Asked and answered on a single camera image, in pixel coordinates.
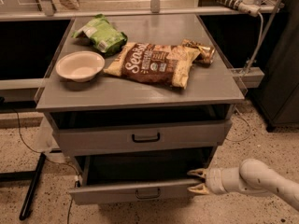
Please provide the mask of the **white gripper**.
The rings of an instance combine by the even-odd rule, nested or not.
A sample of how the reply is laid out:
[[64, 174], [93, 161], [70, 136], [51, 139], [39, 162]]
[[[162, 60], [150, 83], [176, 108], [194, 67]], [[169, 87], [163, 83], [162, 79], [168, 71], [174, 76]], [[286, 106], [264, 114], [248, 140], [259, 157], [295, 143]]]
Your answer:
[[209, 190], [217, 195], [229, 192], [242, 192], [244, 182], [241, 179], [239, 168], [199, 168], [190, 170], [187, 175], [197, 176], [206, 179], [206, 183], [200, 183], [193, 187], [188, 187], [188, 191], [199, 194], [208, 195]]

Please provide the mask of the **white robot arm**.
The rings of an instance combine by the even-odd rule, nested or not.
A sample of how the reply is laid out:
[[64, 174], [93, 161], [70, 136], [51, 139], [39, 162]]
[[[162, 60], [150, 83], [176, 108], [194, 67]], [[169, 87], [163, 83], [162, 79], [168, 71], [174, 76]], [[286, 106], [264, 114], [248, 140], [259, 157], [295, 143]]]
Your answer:
[[299, 211], [299, 184], [278, 174], [262, 161], [243, 160], [233, 168], [199, 168], [187, 175], [199, 177], [202, 182], [188, 187], [196, 194], [222, 195], [237, 192], [244, 195], [276, 195], [295, 210]]

